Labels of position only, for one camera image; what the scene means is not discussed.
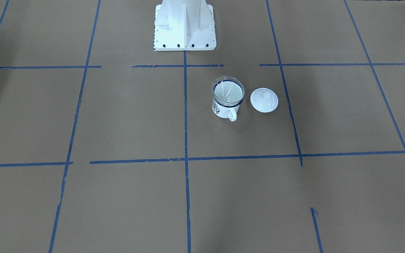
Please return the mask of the white enamel mug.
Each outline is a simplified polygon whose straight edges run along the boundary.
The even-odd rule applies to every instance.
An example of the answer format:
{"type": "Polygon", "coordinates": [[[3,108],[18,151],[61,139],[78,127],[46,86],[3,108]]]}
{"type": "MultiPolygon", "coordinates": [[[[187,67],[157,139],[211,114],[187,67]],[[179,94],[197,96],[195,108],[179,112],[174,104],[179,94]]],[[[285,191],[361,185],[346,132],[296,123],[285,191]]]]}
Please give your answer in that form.
{"type": "Polygon", "coordinates": [[[224,118],[224,119],[229,119],[231,122],[234,122],[237,120],[237,112],[238,112],[240,105],[233,107],[233,108],[226,108],[226,107],[221,106],[217,102],[215,102],[215,100],[213,99],[212,100],[212,111],[218,117],[224,118]]]}

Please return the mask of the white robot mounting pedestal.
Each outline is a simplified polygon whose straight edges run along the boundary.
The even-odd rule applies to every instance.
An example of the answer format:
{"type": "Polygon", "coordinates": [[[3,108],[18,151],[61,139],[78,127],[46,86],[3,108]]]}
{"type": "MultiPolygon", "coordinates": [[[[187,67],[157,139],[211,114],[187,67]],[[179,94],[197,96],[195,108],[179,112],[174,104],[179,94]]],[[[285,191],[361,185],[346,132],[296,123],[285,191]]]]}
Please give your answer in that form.
{"type": "Polygon", "coordinates": [[[163,0],[154,13],[154,50],[216,49],[213,6],[205,0],[163,0]]]}

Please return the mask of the white mug lid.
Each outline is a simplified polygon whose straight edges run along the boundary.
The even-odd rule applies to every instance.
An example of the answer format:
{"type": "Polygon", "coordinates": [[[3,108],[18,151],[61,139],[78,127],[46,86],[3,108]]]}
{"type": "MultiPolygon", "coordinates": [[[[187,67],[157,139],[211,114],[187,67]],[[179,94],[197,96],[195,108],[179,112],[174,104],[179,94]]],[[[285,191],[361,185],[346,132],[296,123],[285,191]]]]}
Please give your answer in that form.
{"type": "Polygon", "coordinates": [[[261,113],[269,113],[277,109],[279,98],[271,89],[261,87],[251,93],[250,102],[255,110],[261,113]]]}

